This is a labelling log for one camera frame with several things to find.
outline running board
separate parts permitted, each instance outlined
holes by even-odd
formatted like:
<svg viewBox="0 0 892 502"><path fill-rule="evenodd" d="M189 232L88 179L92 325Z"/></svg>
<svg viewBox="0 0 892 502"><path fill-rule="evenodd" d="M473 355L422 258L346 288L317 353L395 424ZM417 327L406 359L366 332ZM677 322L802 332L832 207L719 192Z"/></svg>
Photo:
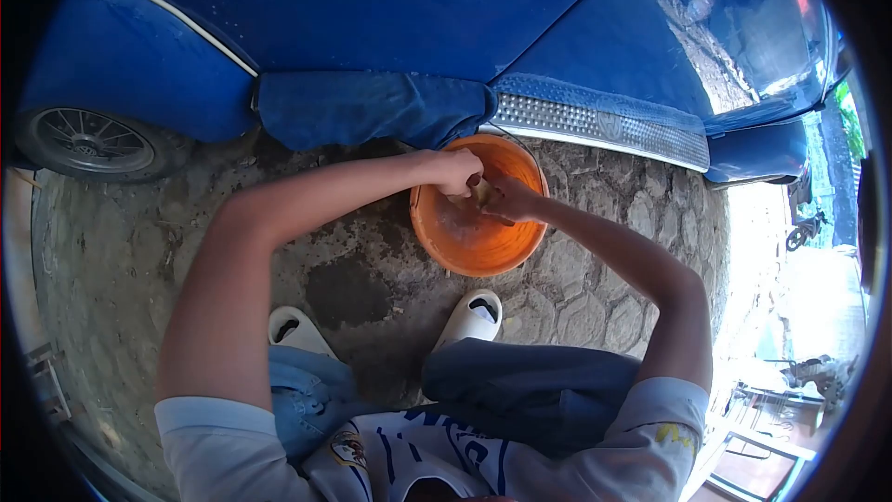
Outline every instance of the running board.
<svg viewBox="0 0 892 502"><path fill-rule="evenodd" d="M709 169L706 136L585 106L500 92L495 117L480 130L499 133L500 129L516 136L622 151L699 173Z"/></svg>

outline shirt sleeve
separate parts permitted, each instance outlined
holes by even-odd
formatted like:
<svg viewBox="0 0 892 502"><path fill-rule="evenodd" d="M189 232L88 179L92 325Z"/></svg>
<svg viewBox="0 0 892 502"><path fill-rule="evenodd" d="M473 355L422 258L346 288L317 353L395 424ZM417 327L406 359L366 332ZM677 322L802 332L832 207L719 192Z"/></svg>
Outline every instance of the shirt sleeve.
<svg viewBox="0 0 892 502"><path fill-rule="evenodd" d="M567 458L563 471L572 470L601 499L677 500L703 439L708 403L697 384L643 380L629 390L604 441Z"/></svg>
<svg viewBox="0 0 892 502"><path fill-rule="evenodd" d="M184 502L322 499L285 460L270 411L184 396L159 402L155 419Z"/></svg>

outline green plant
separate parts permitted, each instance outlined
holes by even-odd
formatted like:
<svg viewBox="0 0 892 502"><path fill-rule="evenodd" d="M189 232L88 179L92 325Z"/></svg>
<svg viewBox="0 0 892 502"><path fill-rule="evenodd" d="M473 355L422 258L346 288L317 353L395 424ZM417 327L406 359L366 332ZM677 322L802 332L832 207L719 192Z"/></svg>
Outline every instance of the green plant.
<svg viewBox="0 0 892 502"><path fill-rule="evenodd" d="M842 127L846 131L846 142L854 159L867 157L864 151L864 138L861 134L861 124L858 122L858 114L854 111L851 100L846 101L851 95L848 82L843 80L833 91L836 101L840 106Z"/></svg>

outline blue car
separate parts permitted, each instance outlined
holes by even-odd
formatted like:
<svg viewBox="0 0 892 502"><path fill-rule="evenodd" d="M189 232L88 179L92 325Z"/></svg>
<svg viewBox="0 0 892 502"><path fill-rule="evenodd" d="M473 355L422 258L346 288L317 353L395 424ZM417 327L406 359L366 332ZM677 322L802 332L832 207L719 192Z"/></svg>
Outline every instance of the blue car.
<svg viewBox="0 0 892 502"><path fill-rule="evenodd" d="M489 130L660 159L717 188L789 184L840 52L821 0L63 0L16 144L59 173L140 183L258 124L297 150ZM407 105L427 108L409 138L392 117Z"/></svg>

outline printed graphic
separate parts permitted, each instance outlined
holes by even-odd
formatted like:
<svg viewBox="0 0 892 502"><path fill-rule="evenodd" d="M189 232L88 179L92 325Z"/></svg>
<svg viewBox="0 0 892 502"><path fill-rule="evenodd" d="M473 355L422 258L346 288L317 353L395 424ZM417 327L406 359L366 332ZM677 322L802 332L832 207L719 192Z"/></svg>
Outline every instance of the printed graphic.
<svg viewBox="0 0 892 502"><path fill-rule="evenodd" d="M682 429L685 431L689 431L686 426L683 426ZM691 449L691 453L694 456L697 456L697 446L694 445L694 441L691 440L689 436L683 436L679 431L678 424L675 423L662 423L659 428L656 429L656 438L657 442L662 442L669 437L673 442L682 442L682 445L686 448Z"/></svg>
<svg viewBox="0 0 892 502"><path fill-rule="evenodd" d="M332 439L331 449L337 463L366 468L366 449L356 432L351 430L338 432Z"/></svg>

